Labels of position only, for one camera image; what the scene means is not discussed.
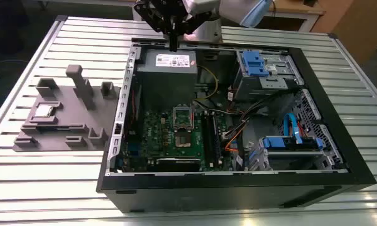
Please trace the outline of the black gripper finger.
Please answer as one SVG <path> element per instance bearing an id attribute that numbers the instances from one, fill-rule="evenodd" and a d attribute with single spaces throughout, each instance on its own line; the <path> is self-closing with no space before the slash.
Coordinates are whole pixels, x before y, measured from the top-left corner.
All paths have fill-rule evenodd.
<path id="1" fill-rule="evenodd" d="M 172 51 L 178 51 L 179 37 L 184 34 L 192 34 L 211 16 L 211 11 L 192 16 L 187 21 L 183 20 L 183 15 L 172 16 Z"/>
<path id="2" fill-rule="evenodd" d="M 170 0 L 138 0 L 134 9 L 152 29 L 168 38 L 170 51 L 175 51 L 174 17 L 170 6 Z"/>

